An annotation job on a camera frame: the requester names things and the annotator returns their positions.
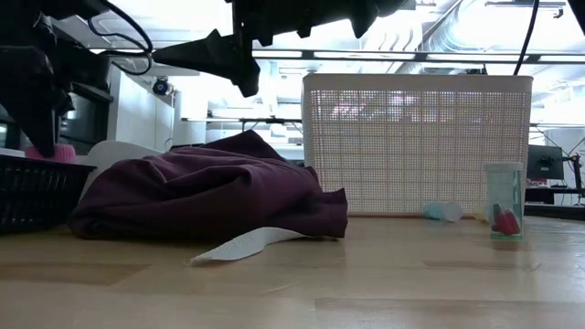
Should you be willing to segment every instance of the white paper sheet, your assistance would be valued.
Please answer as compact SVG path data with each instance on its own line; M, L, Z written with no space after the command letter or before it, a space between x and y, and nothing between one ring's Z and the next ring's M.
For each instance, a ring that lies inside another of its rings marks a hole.
M257 228L191 260L186 260L185 265L195 266L206 260L242 260L263 251L269 244L300 238L307 236L283 228Z

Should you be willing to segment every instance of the white cabinet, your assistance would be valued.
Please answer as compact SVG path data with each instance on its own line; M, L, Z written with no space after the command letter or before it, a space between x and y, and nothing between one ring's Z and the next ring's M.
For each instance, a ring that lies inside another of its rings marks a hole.
M175 110L118 69L112 69L108 139L134 143L157 151L173 144Z
M184 122L181 118L206 118L207 97L196 90L192 94L178 91L175 94L175 145L187 145L206 142L205 122Z

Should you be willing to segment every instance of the ceiling light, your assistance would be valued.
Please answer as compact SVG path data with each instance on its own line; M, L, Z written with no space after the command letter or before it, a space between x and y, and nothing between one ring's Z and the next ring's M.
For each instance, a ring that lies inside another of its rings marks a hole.
M549 1L549 2L542 2L539 5L538 9L541 8L553 8L553 9L559 9L563 6L567 5L567 2L565 1ZM522 1L487 1L485 3L485 6L494 6L494 7L531 7L532 3L529 2L522 2Z
M203 118L203 119L183 118L182 120L187 121L187 122L239 122L239 119L233 119L233 118Z
M517 62L518 55L507 54L430 54L427 56L427 61L443 61L443 62L473 62L473 63L489 63L489 62Z
M420 63L423 68L429 69L483 69L483 64L473 63Z
M542 56L538 59L538 61L539 62L554 61L554 62L562 62L562 63L574 62L575 64L583 64L583 63L585 63L585 55L583 55L583 56L562 56L562 55Z
M131 48L112 48L112 49L90 49L90 51L94 54L101 54L102 52L106 51L106 50L118 50L118 51L123 51L123 52L129 52L129 53L141 53L143 52L141 49L131 49Z
M414 54L377 53L366 51L315 51L316 58L337 59L380 59L380 60L413 60Z
M300 74L304 75L307 74L307 69L305 68L279 68L278 72L280 74Z
M302 51L290 50L252 50L254 58L301 58Z

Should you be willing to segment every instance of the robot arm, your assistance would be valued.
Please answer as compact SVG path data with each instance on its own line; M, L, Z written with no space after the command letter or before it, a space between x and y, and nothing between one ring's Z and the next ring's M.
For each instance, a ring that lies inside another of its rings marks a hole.
M59 118L75 110L77 81L106 88L110 62L53 33L48 16L99 15L98 0L3 0L0 10L0 103L45 157L54 154Z
M231 80L244 97L258 93L260 68L252 58L252 41L264 47L273 36L296 31L309 37L313 27L349 18L357 38L378 16L387 16L409 0L226 0L232 5L232 36L214 30L203 40L155 51L154 61L218 75Z
M585 33L585 2L582 0L569 0L569 5L573 9L573 13Z

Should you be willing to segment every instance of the small blue object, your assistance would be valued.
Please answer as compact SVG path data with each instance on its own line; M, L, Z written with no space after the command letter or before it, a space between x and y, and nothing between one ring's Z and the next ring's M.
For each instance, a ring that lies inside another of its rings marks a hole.
M454 202L430 203L422 210L424 217L432 220L456 222L463 216L463 210Z

